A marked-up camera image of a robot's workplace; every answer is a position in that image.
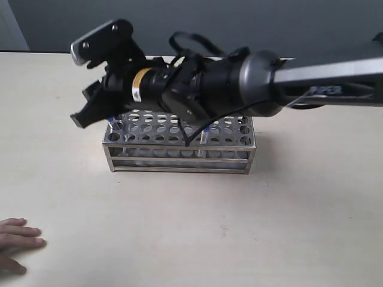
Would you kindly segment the person's bare hand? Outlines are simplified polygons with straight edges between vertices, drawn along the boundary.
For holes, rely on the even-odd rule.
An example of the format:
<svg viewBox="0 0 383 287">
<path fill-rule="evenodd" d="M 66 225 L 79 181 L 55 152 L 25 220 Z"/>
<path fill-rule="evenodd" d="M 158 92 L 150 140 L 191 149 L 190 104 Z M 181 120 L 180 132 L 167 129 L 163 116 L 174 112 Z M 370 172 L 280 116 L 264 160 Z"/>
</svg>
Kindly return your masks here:
<svg viewBox="0 0 383 287">
<path fill-rule="evenodd" d="M 37 227 L 28 227 L 25 218 L 7 218 L 1 220 L 1 271 L 16 275 L 25 275 L 27 268 L 8 255 L 10 249 L 23 251 L 41 249 L 47 245 Z"/>
</svg>

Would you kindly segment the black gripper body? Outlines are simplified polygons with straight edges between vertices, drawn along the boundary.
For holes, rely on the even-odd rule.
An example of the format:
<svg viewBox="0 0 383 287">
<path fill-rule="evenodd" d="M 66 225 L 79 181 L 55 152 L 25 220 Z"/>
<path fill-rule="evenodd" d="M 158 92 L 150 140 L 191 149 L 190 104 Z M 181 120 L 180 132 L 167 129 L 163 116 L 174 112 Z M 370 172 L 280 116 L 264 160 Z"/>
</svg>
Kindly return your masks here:
<svg viewBox="0 0 383 287">
<path fill-rule="evenodd" d="M 132 109 L 136 104 L 132 96 L 134 77 L 141 69 L 147 67 L 149 64 L 145 56 L 108 61 L 103 79 L 107 115 L 124 114 Z"/>
</svg>

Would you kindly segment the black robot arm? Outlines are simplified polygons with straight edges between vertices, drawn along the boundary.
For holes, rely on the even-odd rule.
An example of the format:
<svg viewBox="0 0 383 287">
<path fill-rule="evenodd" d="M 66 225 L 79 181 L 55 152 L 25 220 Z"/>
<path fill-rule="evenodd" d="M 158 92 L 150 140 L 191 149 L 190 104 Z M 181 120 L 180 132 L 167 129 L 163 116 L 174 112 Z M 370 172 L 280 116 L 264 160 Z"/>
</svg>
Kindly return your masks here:
<svg viewBox="0 0 383 287">
<path fill-rule="evenodd" d="M 109 62 L 105 72 L 71 115 L 78 127 L 134 109 L 206 126 L 228 115 L 271 117 L 287 107 L 382 105 L 381 56 L 303 62 L 240 49 L 221 60 L 190 55 L 178 66 L 160 58 Z"/>
</svg>

